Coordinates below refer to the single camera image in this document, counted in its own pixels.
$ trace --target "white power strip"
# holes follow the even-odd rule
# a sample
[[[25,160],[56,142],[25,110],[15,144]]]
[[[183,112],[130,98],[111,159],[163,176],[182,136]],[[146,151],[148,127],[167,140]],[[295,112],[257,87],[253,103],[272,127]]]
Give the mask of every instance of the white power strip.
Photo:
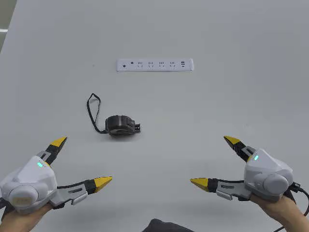
[[[179,72],[193,71],[191,58],[132,58],[118,59],[118,72]]]

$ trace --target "gray surface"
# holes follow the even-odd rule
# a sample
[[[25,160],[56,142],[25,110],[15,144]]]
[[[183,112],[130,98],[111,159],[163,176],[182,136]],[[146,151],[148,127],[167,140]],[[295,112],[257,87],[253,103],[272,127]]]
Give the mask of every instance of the gray surface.
[[[138,232],[154,217],[197,232],[275,229],[252,203],[189,179],[242,178],[231,135],[289,164],[309,189],[308,10],[305,0],[19,1],[0,55],[0,176],[62,135],[60,185],[113,176],[34,231]],[[192,57],[196,69],[116,73],[126,57]],[[125,114],[142,133],[97,134],[92,92],[102,127]]]

